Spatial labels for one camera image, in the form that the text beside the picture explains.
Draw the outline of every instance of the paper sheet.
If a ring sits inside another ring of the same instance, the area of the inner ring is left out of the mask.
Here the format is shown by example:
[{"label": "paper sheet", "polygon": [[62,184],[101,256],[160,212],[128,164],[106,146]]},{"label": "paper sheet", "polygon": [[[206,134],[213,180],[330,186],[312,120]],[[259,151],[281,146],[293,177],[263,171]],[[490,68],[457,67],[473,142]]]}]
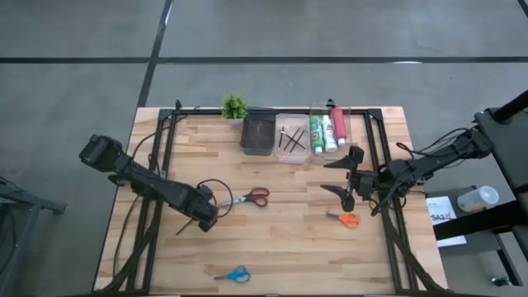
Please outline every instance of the paper sheet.
[{"label": "paper sheet", "polygon": [[[427,198],[426,201],[433,226],[444,223],[448,220],[456,219],[455,210],[453,210],[453,205],[451,205],[448,196]],[[466,243],[464,236],[436,241],[439,248]]]}]

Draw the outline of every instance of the small green plant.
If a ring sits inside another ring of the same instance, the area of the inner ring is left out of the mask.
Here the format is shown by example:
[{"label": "small green plant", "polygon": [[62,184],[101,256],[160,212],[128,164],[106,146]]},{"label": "small green plant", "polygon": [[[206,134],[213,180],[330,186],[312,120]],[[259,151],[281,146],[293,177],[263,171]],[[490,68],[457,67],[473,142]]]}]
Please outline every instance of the small green plant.
[{"label": "small green plant", "polygon": [[242,119],[247,114],[246,102],[242,95],[231,94],[224,97],[222,116],[226,119]]}]

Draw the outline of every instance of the orange-handled scissors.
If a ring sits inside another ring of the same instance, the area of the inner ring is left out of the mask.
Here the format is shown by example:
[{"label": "orange-handled scissors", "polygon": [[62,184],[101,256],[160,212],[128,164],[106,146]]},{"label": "orange-handled scissors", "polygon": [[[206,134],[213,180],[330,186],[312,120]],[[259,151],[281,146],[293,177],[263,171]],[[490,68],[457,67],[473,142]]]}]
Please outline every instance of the orange-handled scissors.
[{"label": "orange-handled scissors", "polygon": [[339,219],[345,226],[350,229],[356,229],[360,225],[360,220],[356,217],[355,214],[332,214],[327,212],[327,216]]}]

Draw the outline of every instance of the red-handled scissors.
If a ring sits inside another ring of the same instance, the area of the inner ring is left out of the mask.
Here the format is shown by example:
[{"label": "red-handled scissors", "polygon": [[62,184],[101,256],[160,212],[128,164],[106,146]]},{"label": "red-handled scissors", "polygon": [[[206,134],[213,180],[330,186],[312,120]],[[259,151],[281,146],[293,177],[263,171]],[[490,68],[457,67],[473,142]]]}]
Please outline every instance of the red-handled scissors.
[{"label": "red-handled scissors", "polygon": [[[267,197],[270,195],[270,191],[266,188],[258,187],[251,190],[246,195],[234,199],[233,204],[242,203],[242,202],[252,202],[257,206],[264,207],[267,205]],[[231,205],[231,200],[219,203],[218,206],[229,206]]]}]

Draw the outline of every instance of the wooden table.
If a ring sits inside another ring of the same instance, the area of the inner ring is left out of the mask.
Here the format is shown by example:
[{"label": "wooden table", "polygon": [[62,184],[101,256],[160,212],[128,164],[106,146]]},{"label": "wooden table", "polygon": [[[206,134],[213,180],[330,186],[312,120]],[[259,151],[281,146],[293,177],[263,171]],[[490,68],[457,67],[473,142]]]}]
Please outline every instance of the wooden table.
[{"label": "wooden table", "polygon": [[[408,158],[406,152],[395,146],[396,142],[403,142],[411,147],[403,108],[381,109],[393,158]],[[144,136],[155,131],[158,110],[138,109],[128,154]],[[365,122],[362,117],[353,115],[350,121],[351,141],[365,150],[365,161],[360,169],[371,169]],[[241,130],[241,126],[231,126],[217,115],[191,115],[179,122],[168,179],[195,185],[207,178],[218,178],[226,182],[236,196],[255,186],[264,186],[271,191],[269,205],[266,208],[236,205],[208,233],[200,231],[193,223],[178,237],[175,232],[188,218],[163,207],[150,293],[393,293],[380,215],[370,217],[370,208],[361,199],[356,199],[354,210],[361,219],[361,226],[356,230],[347,229],[325,215],[328,210],[339,213],[342,210],[339,199],[319,185],[346,185],[345,171],[326,169],[310,162],[278,163],[273,155],[247,156],[238,144]],[[147,166],[152,142],[150,139],[141,146],[136,156],[136,161],[144,166]],[[219,201],[228,199],[227,191],[220,184],[208,186]],[[130,188],[118,190],[96,289],[111,279],[117,239],[134,198]],[[407,198],[403,212],[411,248],[434,280],[446,287],[426,201],[421,194],[413,193]],[[136,206],[125,232],[120,265],[125,263],[132,249],[138,213]],[[402,278],[405,278],[403,259],[398,257],[398,261]],[[213,280],[214,276],[231,272],[238,265],[245,265],[252,273],[247,284]]]}]

